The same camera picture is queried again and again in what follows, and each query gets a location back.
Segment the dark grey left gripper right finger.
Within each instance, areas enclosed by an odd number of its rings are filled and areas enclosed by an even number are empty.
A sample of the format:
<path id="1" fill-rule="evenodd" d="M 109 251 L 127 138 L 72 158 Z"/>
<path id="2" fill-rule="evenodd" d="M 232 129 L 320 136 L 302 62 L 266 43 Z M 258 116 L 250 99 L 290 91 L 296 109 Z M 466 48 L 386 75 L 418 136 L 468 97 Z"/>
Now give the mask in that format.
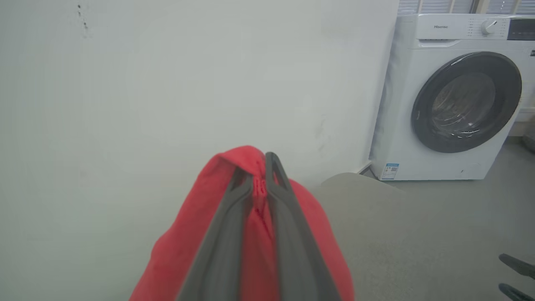
<path id="1" fill-rule="evenodd" d="M 265 162 L 280 299 L 339 301 L 341 296 L 279 157 L 268 152 Z"/>

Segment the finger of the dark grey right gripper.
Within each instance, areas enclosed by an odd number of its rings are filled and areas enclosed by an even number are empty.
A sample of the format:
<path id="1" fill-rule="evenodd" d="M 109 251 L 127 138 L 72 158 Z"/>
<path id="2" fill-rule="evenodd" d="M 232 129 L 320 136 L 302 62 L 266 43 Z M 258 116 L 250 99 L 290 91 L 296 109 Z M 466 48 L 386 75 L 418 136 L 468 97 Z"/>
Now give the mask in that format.
<path id="1" fill-rule="evenodd" d="M 535 279 L 535 265 L 532 265 L 510 255 L 506 255 L 504 253 L 499 255 L 499 259 L 505 265 L 516 271 L 518 274 Z"/>
<path id="2" fill-rule="evenodd" d="M 511 301 L 535 301 L 535 299 L 525 293 L 522 293 L 518 289 L 505 284 L 500 283 L 498 285 L 499 290 L 501 293 L 503 293 L 505 296 L 507 296 Z"/>

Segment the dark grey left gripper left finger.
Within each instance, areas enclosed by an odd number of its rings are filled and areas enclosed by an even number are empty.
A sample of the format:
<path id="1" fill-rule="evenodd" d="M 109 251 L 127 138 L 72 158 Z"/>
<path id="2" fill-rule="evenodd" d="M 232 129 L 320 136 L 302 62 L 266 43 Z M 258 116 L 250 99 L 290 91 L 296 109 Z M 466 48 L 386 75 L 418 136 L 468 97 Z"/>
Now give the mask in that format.
<path id="1" fill-rule="evenodd" d="M 179 301 L 240 299 L 242 242 L 252 192 L 252 175 L 235 168 L 180 288 Z"/>

